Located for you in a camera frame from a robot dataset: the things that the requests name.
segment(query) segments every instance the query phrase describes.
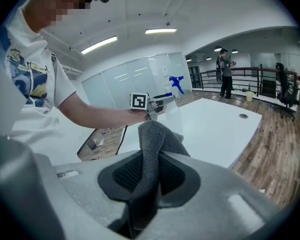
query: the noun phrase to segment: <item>gray shirt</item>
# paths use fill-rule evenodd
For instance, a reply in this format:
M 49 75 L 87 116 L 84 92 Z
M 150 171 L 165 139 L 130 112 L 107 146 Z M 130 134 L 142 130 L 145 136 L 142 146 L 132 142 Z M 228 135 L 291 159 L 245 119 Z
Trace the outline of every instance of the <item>gray shirt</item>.
M 232 60 L 229 57 L 221 57 L 224 61 L 224 69 L 223 69 L 223 76 L 224 77 L 231 77 L 231 68 L 230 64 L 232 64 Z

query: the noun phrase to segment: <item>blue object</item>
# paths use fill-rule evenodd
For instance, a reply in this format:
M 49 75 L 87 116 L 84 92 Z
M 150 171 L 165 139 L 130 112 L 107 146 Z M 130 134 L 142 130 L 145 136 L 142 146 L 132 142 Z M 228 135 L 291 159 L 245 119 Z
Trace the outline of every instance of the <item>blue object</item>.
M 172 87 L 176 86 L 180 93 L 185 94 L 184 91 L 181 89 L 180 87 L 180 81 L 184 79 L 184 76 L 179 76 L 179 77 L 174 77 L 174 76 L 170 76 L 169 81 L 173 81 Z

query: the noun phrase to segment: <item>black cable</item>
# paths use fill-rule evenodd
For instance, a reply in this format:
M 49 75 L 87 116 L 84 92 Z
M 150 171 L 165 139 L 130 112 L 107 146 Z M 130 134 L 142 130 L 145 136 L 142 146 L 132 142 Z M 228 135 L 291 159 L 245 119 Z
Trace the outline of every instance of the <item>black cable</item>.
M 119 149 L 120 149 L 120 147 L 121 147 L 121 145 L 122 145 L 122 142 L 124 142 L 124 138 L 125 138 L 125 135 L 126 135 L 127 128 L 128 128 L 128 125 L 126 125 L 125 128 L 124 128 L 122 140 L 121 140 L 121 142 L 120 142 L 120 145 L 119 145 L 118 149 L 117 149 L 116 152 L 115 152 L 115 155 L 118 155 L 118 152 L 119 152 Z

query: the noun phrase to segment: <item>white t-shirt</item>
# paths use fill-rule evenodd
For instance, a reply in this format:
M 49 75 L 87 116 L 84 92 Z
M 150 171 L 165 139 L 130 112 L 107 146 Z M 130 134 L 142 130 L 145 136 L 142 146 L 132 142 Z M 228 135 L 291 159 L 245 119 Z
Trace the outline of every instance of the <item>white t-shirt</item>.
M 6 74 L 27 99 L 10 137 L 48 156 L 53 165 L 80 162 L 76 150 L 68 148 L 59 119 L 50 115 L 75 88 L 47 41 L 30 29 L 21 7 L 5 29 L 0 39 L 5 44 Z

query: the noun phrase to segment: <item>neck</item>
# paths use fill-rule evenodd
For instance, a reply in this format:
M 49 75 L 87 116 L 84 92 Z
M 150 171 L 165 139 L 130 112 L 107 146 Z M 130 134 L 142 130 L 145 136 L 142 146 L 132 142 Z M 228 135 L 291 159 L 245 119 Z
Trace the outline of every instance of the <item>neck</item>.
M 27 6 L 22 10 L 22 13 L 29 28 L 35 33 L 39 33 L 40 30 L 50 25 L 50 22 L 37 18 Z

